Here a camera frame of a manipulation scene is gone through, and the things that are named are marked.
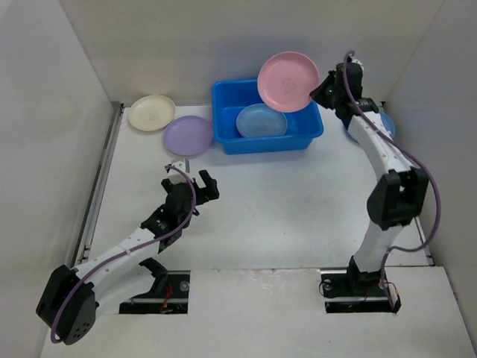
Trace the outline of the blue plate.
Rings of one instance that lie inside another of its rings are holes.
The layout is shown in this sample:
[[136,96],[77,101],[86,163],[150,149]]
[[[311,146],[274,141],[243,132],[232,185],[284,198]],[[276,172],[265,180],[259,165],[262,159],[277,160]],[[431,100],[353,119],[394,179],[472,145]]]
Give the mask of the blue plate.
[[[382,124],[384,125],[385,130],[388,132],[389,137],[393,139],[396,135],[396,127],[393,120],[385,112],[380,111],[379,113],[380,113]],[[352,136],[347,129],[344,129],[344,133],[356,145],[359,144],[356,138]]]
[[236,127],[246,138],[282,136],[288,129],[288,122],[283,113],[266,104],[252,104],[237,115]]

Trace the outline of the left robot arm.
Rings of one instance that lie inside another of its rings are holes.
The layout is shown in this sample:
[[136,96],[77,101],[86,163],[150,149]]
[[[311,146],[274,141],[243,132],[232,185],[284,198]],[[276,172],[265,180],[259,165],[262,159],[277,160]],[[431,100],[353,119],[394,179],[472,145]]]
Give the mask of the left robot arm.
[[217,181],[206,170],[199,172],[203,186],[177,167],[168,165],[166,171],[164,204],[131,235],[93,260],[51,273],[36,314],[49,327],[52,343],[72,345],[115,305],[144,289],[152,295],[166,290],[168,270],[155,256],[182,236],[199,205],[219,197]]

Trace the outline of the pink plate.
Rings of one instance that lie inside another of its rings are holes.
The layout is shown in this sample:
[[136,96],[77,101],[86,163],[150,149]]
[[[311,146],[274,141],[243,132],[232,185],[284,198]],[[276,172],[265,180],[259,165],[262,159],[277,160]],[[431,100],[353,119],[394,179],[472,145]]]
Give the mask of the pink plate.
[[257,89],[270,108],[293,113],[307,107],[310,93],[320,83],[318,67],[308,56],[295,51],[275,54],[259,71]]

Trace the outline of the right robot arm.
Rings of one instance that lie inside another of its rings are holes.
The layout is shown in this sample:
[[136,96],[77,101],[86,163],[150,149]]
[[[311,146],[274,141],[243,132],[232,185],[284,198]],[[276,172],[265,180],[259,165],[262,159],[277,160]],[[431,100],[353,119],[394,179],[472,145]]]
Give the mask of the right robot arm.
[[320,106],[335,112],[376,176],[366,203],[370,223],[360,248],[345,274],[323,276],[332,287],[332,297],[358,297],[380,287],[382,261],[402,229],[420,215],[429,184],[428,175],[392,145],[374,101],[362,97],[363,74],[360,63],[347,60],[337,64],[311,93]]

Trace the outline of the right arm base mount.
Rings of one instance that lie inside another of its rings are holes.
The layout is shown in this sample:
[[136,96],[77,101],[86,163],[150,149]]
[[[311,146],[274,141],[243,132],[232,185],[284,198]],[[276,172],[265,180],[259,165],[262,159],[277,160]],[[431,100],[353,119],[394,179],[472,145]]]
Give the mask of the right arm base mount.
[[319,292],[326,313],[393,313],[402,307],[400,294],[391,282],[383,283],[380,273],[353,277],[346,269],[322,270]]

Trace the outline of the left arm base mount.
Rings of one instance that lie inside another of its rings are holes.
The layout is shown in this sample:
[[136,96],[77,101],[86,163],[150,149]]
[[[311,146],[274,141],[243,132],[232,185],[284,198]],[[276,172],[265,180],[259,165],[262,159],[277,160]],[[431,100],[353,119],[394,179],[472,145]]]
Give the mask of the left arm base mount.
[[188,313],[190,271],[170,271],[164,284],[154,283],[151,289],[119,306],[120,315],[182,315]]

